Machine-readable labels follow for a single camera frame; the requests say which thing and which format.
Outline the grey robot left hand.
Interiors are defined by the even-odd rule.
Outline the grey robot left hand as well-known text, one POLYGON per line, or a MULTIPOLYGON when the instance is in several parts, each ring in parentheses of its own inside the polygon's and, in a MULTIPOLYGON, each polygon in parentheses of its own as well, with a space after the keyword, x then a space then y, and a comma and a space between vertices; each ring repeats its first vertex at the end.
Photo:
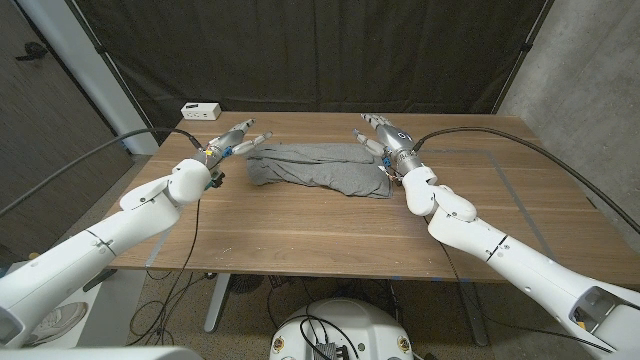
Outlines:
POLYGON ((251 118, 234 125, 226 133, 210 140, 203 150, 199 150, 193 159, 204 164, 209 170, 219 165, 225 158, 232 155, 244 155, 270 139, 271 131, 259 135, 253 140, 244 140, 248 129, 256 120, 251 118))

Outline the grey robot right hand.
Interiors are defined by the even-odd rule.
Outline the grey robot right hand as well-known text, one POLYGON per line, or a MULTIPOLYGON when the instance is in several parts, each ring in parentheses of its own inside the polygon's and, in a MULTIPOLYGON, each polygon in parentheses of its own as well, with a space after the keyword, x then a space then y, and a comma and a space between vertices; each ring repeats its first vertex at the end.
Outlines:
POLYGON ((385 170, 391 170, 397 176, 405 176, 423 162, 414 150, 413 138, 404 130, 394 126, 382 115, 363 113, 362 119, 376 132, 377 140, 370 139, 357 129, 352 131, 356 140, 375 157, 379 157, 385 170))

